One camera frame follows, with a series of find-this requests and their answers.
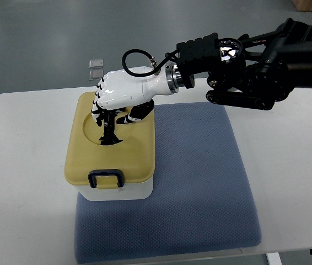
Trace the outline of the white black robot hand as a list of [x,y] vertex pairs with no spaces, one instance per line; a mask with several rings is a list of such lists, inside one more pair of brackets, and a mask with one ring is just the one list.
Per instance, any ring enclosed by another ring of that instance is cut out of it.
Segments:
[[169,96],[184,84],[173,65],[161,68],[158,75],[133,77],[125,70],[108,72],[98,83],[91,110],[98,126],[102,126],[108,110],[131,107],[129,114],[118,118],[117,124],[136,123],[153,109],[153,97]]

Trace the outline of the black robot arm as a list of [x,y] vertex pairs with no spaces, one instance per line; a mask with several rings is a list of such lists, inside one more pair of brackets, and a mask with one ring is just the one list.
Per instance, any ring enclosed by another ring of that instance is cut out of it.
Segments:
[[237,39],[217,33],[178,43],[176,79],[193,88],[207,73],[214,104],[270,110],[297,88],[312,88],[312,25],[287,19],[275,31]]

